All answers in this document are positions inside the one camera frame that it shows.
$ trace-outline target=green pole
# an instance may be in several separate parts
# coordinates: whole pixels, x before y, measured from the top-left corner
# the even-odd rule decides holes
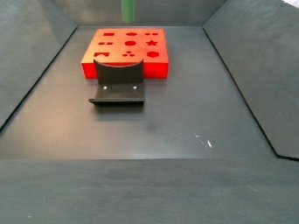
[[[135,0],[121,1],[123,21],[125,23],[135,22]]]

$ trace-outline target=gray wall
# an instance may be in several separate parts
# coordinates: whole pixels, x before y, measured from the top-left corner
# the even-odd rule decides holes
[[[204,30],[276,153],[299,158],[299,10],[228,0]]]
[[[0,0],[0,128],[76,25],[47,0]]]
[[[120,0],[52,0],[79,25],[123,25]],[[135,0],[133,25],[203,25],[227,0]]]

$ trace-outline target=red shape sorter block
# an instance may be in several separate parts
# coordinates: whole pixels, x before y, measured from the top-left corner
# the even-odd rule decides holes
[[[127,66],[144,60],[144,77],[166,79],[168,53],[164,29],[99,29],[81,60],[87,79],[96,79],[93,60]]]

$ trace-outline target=star-shaped hole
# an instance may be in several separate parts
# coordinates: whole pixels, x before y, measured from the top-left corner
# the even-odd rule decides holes
[[[156,44],[158,44],[158,42],[155,42],[155,41],[152,41],[152,40],[148,41],[148,42],[146,42],[146,43],[147,43],[148,46],[156,46]]]

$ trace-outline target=black shape block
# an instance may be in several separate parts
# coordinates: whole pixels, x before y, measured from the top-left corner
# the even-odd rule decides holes
[[[139,103],[146,101],[144,61],[129,66],[108,66],[93,60],[97,70],[97,93],[93,104]]]

